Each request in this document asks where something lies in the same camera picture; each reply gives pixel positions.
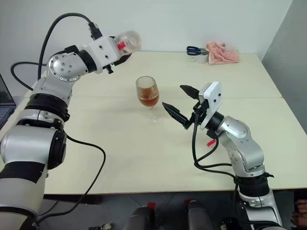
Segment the laptop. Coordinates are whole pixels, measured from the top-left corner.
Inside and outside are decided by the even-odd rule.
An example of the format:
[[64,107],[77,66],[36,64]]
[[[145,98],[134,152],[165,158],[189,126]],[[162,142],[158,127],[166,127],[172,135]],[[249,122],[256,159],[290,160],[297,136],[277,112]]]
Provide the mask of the laptop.
[[16,104],[0,74],[0,130],[9,119],[10,115],[14,113],[15,108]]

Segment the white wall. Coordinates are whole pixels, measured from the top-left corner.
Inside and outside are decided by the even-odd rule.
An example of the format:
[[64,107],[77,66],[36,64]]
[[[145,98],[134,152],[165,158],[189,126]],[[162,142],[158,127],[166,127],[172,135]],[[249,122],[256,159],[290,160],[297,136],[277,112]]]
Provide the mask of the white wall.
[[[0,73],[13,95],[23,95],[10,74],[16,61],[38,61],[40,48],[54,19],[80,12],[96,22],[104,35],[134,29],[142,49],[184,51],[209,40],[226,42],[241,53],[262,59],[278,30],[291,0],[1,0]],[[83,19],[67,18],[56,27],[44,61],[70,45],[91,41]],[[19,67],[28,83],[36,67]]]

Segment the gray wall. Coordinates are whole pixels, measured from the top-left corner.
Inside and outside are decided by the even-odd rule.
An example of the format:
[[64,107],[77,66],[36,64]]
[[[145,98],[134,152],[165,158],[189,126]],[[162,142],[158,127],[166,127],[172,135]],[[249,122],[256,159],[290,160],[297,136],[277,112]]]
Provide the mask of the gray wall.
[[294,0],[262,63],[307,133],[306,23],[307,1]]

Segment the pink towel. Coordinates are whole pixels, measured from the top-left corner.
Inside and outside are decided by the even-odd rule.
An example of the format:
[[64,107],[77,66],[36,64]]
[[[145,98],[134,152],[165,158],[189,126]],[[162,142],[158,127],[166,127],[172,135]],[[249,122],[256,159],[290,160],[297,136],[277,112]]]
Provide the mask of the pink towel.
[[238,63],[239,54],[235,50],[226,50],[225,43],[208,42],[206,50],[209,51],[209,65]]

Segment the floor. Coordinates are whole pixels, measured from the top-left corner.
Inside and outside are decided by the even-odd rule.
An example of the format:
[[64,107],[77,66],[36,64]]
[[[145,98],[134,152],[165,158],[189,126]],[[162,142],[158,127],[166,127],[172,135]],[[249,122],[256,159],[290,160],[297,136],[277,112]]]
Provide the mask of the floor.
[[[275,200],[283,220],[283,226],[290,229],[290,217],[293,207],[293,192],[275,192]],[[158,230],[187,230],[184,201],[195,199],[208,210],[213,223],[224,217],[232,216],[231,194],[228,192],[186,192],[155,193],[132,195],[104,195],[99,205],[79,205],[73,212],[65,216],[52,217],[44,221],[41,230],[87,230],[92,226],[113,223],[113,230],[123,229],[132,212],[149,202],[156,203],[156,226]],[[41,212],[49,209],[55,201],[44,200]],[[59,202],[53,212],[65,211],[72,203]]]

